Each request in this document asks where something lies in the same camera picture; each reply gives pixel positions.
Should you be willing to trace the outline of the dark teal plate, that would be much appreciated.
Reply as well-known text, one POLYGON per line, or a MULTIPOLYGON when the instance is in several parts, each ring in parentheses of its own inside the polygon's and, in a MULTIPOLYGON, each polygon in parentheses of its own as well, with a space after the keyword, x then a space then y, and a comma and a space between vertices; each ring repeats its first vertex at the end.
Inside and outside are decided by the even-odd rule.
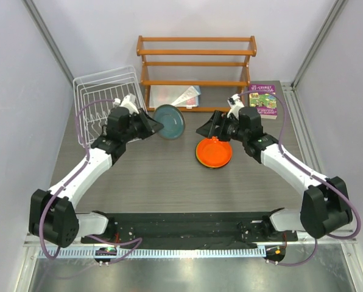
POLYGON ((166 140, 176 140, 185 131, 185 119, 182 112, 175 106, 165 104, 159 106, 153 113, 153 118, 163 125, 158 135, 166 140))

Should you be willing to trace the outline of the red patterned plate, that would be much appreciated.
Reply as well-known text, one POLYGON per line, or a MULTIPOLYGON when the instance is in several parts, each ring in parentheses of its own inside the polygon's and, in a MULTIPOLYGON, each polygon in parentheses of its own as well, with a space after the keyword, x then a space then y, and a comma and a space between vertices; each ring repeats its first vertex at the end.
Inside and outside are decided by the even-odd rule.
POLYGON ((202 166, 209 169, 220 169, 226 166, 231 160, 231 153, 224 150, 200 151, 195 152, 196 160, 202 166))

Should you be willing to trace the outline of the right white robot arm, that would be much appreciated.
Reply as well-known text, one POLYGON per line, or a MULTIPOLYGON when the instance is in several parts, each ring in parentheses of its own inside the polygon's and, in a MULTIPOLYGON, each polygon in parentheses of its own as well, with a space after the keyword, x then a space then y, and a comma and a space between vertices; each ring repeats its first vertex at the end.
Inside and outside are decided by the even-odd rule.
POLYGON ((251 158, 279 174, 302 195, 300 210, 271 212, 261 226, 266 239, 276 240, 284 231, 303 231, 318 239, 332 236, 352 221, 361 226, 359 214, 348 199, 346 183, 338 176, 328 178, 292 156, 280 141, 264 132, 256 108, 215 111, 196 132, 206 138, 241 142, 251 158))

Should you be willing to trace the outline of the lime green plate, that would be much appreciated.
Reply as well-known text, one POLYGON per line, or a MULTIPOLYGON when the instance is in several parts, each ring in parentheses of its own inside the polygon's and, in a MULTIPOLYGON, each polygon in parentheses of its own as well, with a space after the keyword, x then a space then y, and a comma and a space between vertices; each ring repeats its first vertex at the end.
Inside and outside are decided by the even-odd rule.
POLYGON ((196 150, 195 157, 196 157, 196 160, 206 168, 210 168, 210 169, 218 168, 216 158, 212 155, 209 155, 205 151, 196 150))

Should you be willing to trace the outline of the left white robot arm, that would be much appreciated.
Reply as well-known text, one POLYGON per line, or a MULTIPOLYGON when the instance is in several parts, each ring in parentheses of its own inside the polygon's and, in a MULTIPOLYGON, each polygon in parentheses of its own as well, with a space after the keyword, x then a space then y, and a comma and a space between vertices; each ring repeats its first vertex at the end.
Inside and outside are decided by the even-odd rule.
POLYGON ((120 106, 110 111, 102 132, 84 159, 49 190, 36 190, 30 199, 29 233, 40 242, 68 247, 77 237, 96 235, 111 242, 116 227, 102 212, 78 214, 76 207, 86 191, 125 153, 127 144, 146 139, 163 129, 143 109, 120 106))

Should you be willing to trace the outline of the orange plate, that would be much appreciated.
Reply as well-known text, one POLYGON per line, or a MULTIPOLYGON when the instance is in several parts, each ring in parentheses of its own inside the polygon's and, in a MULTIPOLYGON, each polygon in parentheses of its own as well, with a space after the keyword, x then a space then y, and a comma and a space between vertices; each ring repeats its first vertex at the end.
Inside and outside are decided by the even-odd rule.
POLYGON ((195 149, 195 156, 199 163, 210 169, 226 166, 232 158, 233 149, 229 142, 222 142, 218 138, 205 138, 195 149))

